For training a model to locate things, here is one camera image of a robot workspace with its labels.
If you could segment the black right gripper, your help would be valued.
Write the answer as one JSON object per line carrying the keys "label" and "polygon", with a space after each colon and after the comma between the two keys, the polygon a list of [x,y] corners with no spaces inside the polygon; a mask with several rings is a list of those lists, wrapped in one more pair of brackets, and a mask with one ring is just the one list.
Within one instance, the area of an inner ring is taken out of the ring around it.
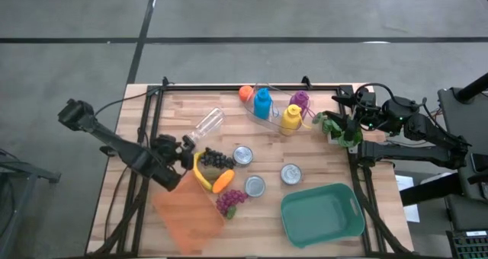
{"label": "black right gripper", "polygon": [[[353,107],[357,104],[354,95],[334,95],[332,99],[346,107]],[[332,111],[326,111],[325,115],[338,125],[345,138],[355,138],[361,132],[361,128],[366,131],[374,131],[384,123],[384,116],[379,107],[356,106],[354,119],[348,114],[338,114]]]}

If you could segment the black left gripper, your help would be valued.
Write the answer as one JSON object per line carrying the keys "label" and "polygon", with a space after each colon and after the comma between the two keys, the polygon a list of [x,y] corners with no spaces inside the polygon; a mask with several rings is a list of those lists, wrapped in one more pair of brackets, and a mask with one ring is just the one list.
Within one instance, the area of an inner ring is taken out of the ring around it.
{"label": "black left gripper", "polygon": [[187,150],[187,137],[183,136],[179,142],[174,136],[162,134],[158,135],[151,141],[151,148],[156,151],[161,159],[167,165],[173,165],[177,161],[181,161],[181,166],[185,170],[192,170],[194,167],[194,154],[191,150]]}

